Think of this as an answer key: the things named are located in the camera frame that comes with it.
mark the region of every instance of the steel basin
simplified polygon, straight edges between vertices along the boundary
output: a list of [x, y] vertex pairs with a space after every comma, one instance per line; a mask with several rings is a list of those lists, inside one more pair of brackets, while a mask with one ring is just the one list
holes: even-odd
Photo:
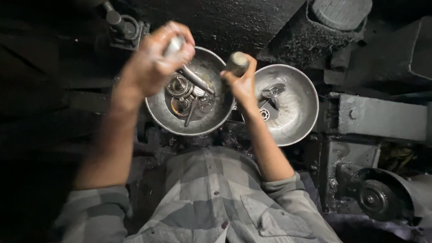
[[318, 117], [318, 95], [311, 80], [300, 70], [283, 64], [263, 67], [255, 73], [255, 97], [264, 100], [261, 91], [283, 83], [286, 91], [279, 96], [280, 111], [266, 125], [278, 146], [288, 146], [303, 139]]
[[225, 62], [213, 52], [195, 47], [195, 57], [187, 66], [213, 85], [215, 99], [210, 113], [198, 121], [192, 120], [189, 126], [185, 127], [184, 120], [174, 116], [166, 106], [164, 88], [158, 94], [147, 97], [146, 105], [153, 119], [166, 130], [183, 136], [197, 136], [212, 132], [227, 120], [234, 106], [234, 97], [219, 75], [225, 69]]

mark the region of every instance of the gray checkered shirt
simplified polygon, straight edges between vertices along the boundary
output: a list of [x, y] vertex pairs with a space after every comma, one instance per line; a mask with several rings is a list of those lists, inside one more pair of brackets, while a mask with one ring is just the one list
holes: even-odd
[[167, 162], [167, 194], [150, 220], [127, 237], [123, 186], [71, 192], [56, 221], [63, 242], [341, 242], [304, 191], [298, 173], [262, 182], [254, 161], [210, 147]]

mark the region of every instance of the man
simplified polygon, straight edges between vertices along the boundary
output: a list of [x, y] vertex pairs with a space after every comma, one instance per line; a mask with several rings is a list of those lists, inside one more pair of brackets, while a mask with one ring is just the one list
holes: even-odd
[[[186, 43], [164, 58], [177, 35]], [[56, 221], [64, 229], [64, 242], [340, 242], [260, 116], [254, 95], [257, 62], [251, 56], [243, 77], [227, 71], [221, 76], [242, 107], [258, 163], [224, 147], [169, 160], [165, 197], [138, 234], [126, 238], [123, 219], [131, 210], [124, 185], [139, 107], [193, 58], [194, 45], [188, 27], [169, 22], [146, 38], [124, 66], [96, 148]]]

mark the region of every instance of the metal rod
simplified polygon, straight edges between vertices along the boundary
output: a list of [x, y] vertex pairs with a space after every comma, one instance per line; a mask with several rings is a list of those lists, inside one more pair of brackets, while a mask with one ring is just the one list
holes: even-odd
[[182, 69], [183, 75], [187, 78], [191, 83], [198, 86], [200, 89], [207, 91], [209, 94], [214, 94], [215, 92], [211, 89], [204, 80], [198, 77], [194, 72], [192, 72], [188, 67], [183, 66]]
[[197, 106], [197, 104], [198, 104], [198, 100], [196, 98], [193, 99], [191, 104], [191, 109], [189, 111], [189, 114], [187, 115], [186, 122], [184, 123], [185, 127], [189, 126], [189, 123], [192, 120], [192, 115], [194, 114], [195, 107]]

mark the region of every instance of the bolt head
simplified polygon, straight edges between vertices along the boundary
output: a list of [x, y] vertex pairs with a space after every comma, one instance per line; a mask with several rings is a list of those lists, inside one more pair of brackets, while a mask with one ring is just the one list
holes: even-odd
[[350, 110], [349, 111], [349, 117], [351, 118], [351, 119], [357, 119], [358, 117], [359, 117], [359, 111], [357, 111], [357, 110]]
[[366, 202], [367, 202], [368, 204], [372, 204], [372, 203], [375, 202], [375, 198], [372, 197], [372, 196], [367, 196], [367, 197], [366, 197]]

